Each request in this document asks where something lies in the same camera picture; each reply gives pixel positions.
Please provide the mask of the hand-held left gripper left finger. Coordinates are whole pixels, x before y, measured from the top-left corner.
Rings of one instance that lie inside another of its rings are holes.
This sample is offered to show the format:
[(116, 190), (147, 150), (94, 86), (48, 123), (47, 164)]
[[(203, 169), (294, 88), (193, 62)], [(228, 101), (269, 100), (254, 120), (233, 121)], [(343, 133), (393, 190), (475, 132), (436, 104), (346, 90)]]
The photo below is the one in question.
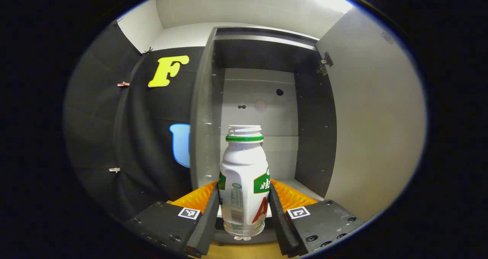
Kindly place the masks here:
[(179, 256), (206, 256), (215, 235), (219, 209), (217, 182), (185, 197), (185, 203), (157, 201), (124, 222), (139, 238)]

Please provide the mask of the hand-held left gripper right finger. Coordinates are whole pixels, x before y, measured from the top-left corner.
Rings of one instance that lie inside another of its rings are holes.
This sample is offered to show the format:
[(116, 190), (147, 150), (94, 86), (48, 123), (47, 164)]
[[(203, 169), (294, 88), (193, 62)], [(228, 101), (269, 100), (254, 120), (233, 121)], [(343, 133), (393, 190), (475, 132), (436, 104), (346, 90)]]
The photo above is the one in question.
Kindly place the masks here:
[(287, 185), (270, 183), (270, 210), (282, 255), (311, 256), (331, 249), (364, 224), (333, 200), (308, 203)]

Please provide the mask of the white plastic bottle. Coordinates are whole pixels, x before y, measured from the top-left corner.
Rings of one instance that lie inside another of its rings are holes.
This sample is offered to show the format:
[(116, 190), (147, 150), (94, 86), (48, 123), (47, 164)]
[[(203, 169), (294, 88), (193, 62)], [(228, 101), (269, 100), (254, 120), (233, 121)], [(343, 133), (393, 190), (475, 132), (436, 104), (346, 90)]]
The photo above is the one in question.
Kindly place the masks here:
[(218, 178), (225, 231), (249, 241), (265, 227), (270, 200), (270, 169), (259, 125), (230, 125)]

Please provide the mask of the beige cabinet door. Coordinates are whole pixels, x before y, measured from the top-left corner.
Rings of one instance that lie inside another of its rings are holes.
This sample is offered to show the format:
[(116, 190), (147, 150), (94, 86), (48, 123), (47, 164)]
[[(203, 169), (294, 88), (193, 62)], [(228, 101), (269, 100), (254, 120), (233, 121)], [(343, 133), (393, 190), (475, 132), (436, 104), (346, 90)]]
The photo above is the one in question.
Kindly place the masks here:
[(337, 142), (326, 198), (363, 221), (385, 211), (417, 170), (427, 134), (425, 93), (408, 49), (352, 7), (316, 44), (328, 53)]

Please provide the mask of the grey cabinet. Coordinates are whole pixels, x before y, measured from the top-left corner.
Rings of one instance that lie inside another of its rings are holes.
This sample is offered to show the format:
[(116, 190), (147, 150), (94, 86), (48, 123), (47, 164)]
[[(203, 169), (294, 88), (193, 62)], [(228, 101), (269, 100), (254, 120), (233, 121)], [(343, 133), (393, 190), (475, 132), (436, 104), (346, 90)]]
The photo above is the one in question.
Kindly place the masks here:
[(323, 201), (336, 155), (336, 109), (317, 37), (214, 27), (191, 105), (191, 181), (216, 181), (231, 124), (260, 125), (271, 178)]

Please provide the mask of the metal door hinge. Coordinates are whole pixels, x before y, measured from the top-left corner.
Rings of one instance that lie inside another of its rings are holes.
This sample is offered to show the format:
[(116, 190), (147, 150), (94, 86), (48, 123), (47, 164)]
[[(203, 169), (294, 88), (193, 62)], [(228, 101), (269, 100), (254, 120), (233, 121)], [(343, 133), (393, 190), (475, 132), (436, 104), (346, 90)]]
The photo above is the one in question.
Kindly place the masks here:
[(328, 67), (332, 67), (334, 62), (331, 58), (329, 52), (325, 52), (323, 58), (320, 61), (319, 68), (316, 70), (316, 73), (321, 74), (323, 76), (328, 75)]

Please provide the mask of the black backdrop cloth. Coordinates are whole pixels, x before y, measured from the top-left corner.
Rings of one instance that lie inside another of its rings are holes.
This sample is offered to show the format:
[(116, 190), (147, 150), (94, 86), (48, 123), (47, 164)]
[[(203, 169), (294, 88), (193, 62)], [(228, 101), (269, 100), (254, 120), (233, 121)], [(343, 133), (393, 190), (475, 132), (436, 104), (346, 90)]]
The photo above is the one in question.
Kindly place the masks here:
[[(189, 124), (204, 47), (141, 54), (110, 24), (72, 73), (63, 105), (68, 156), (81, 185), (124, 222), (157, 201), (192, 191), (173, 155), (173, 124)], [(129, 87), (117, 87), (118, 83)], [(109, 172), (120, 168), (120, 172)]]

